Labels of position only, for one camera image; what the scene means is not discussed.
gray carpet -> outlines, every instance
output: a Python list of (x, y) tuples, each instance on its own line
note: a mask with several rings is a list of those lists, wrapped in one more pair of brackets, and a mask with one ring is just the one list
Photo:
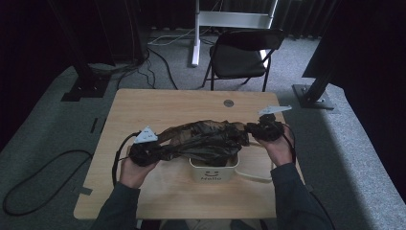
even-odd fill
[[(155, 32), (154, 36), (184, 34), (186, 31)], [(298, 161), (304, 180), (326, 206), (337, 229), (404, 229), (406, 206), (377, 157), (367, 134), (350, 108), (342, 89), (329, 85), (327, 94), (338, 113), (305, 109), (292, 91), (292, 84), (312, 84), (302, 79), (318, 40), (287, 38), (273, 56), (270, 79), (266, 91), (275, 92), (281, 105), (293, 109), (283, 113), (297, 138)], [(202, 43), (199, 66), (191, 67), (192, 41), (180, 39), (170, 45), (149, 46), (169, 63), (173, 80), (179, 89), (199, 88), (209, 62), (209, 45)], [(164, 62), (150, 54), (150, 70), (156, 77), (157, 89), (173, 89)], [(102, 64), (92, 65), (111, 69)], [(124, 77), (120, 88), (150, 88), (153, 75), (148, 62), (138, 72)], [(58, 76), (38, 102), (29, 118), (17, 131), (0, 154), (0, 197), (5, 197), (15, 184), (32, 175), (46, 162), (66, 150), (94, 152), (101, 136), (103, 121), (108, 115), (122, 74), (112, 77), (103, 98), (81, 99), (79, 102), (61, 102), (77, 78), (71, 67)], [(214, 90), (260, 91), (262, 78), (218, 80)], [(14, 212), (33, 209), (50, 197), (64, 178), (86, 158), (82, 152), (59, 158), (34, 180), (10, 196), (9, 206)], [(88, 161), (50, 203), (24, 216), (10, 217), (1, 212), (0, 222), (9, 229), (88, 229), (92, 221), (78, 220), (73, 211), (90, 165)], [(273, 229), (275, 220), (267, 223)]]

person's right hand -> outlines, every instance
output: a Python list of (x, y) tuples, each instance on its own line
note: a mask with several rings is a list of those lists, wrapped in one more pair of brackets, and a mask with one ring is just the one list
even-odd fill
[[(294, 145), (293, 139), (290, 136), (290, 129), (287, 126), (283, 126), (284, 135), (289, 142)], [(256, 140), (265, 147), (269, 157), (276, 166), (281, 166), (287, 163), (292, 163), (292, 152), (290, 151), (289, 144), (281, 136), (278, 140), (266, 142), (260, 139)]]

dark jacket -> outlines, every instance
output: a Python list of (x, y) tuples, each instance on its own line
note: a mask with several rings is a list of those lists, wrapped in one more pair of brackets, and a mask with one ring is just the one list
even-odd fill
[[(279, 166), (271, 175), (275, 185), (278, 229), (332, 229), (294, 164)], [(118, 182), (91, 229), (134, 229), (139, 194), (139, 189), (130, 189)]]

hand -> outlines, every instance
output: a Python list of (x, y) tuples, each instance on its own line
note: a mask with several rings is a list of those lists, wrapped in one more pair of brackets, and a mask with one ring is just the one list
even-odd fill
[(158, 162), (141, 167), (134, 162), (130, 158), (126, 158), (122, 161), (122, 169), (120, 174), (120, 182), (124, 184), (126, 187), (132, 189), (139, 189), (141, 185), (144, 183), (149, 172), (151, 172)]
[[(283, 126), (284, 135), (287, 137), (289, 142), (294, 145), (293, 139), (290, 136), (290, 129), (287, 126)], [(281, 166), (287, 163), (292, 163), (292, 152), (290, 152), (289, 144), (281, 136), (279, 139), (271, 142), (266, 142), (260, 139), (256, 140), (265, 147), (268, 152), (269, 157), (276, 166)]]

black controller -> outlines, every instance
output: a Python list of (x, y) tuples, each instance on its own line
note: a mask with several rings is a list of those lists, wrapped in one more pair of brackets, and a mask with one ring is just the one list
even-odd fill
[(263, 141), (275, 141), (283, 135), (283, 124), (276, 121), (274, 114), (259, 117), (259, 123), (247, 123), (245, 130)]

